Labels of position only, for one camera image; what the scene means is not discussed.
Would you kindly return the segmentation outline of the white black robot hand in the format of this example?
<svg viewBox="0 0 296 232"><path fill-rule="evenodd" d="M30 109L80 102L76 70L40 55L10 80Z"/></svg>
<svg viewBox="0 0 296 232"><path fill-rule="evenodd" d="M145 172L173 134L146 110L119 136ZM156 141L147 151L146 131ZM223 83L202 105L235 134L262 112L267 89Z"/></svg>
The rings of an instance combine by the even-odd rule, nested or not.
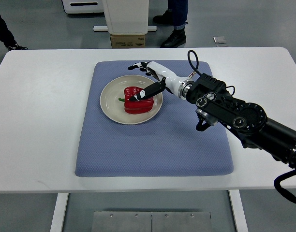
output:
<svg viewBox="0 0 296 232"><path fill-rule="evenodd" d="M187 86L191 86L193 81L188 77L179 77L173 71L165 66L155 62L139 62L130 67L128 70L139 68L143 72L152 75L157 82L149 85L129 98L129 101L140 101L153 97L165 89L177 97L186 100L186 93L184 92Z"/></svg>

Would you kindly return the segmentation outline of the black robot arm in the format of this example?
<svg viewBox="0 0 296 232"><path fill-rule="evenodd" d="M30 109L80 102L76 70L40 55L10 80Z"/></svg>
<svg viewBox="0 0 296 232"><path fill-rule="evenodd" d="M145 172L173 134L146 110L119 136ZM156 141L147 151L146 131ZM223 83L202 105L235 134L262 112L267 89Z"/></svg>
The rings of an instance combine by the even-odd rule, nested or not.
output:
<svg viewBox="0 0 296 232"><path fill-rule="evenodd" d="M292 170L278 176L274 187L281 196L296 204L296 196L281 186L282 181L296 175L296 131L268 118L260 105L234 98L225 82L198 71L198 61L190 67L191 76L198 74L199 78L186 85L181 94L197 106L196 130L205 131L221 123L244 148L265 150L276 161L289 165Z"/></svg>

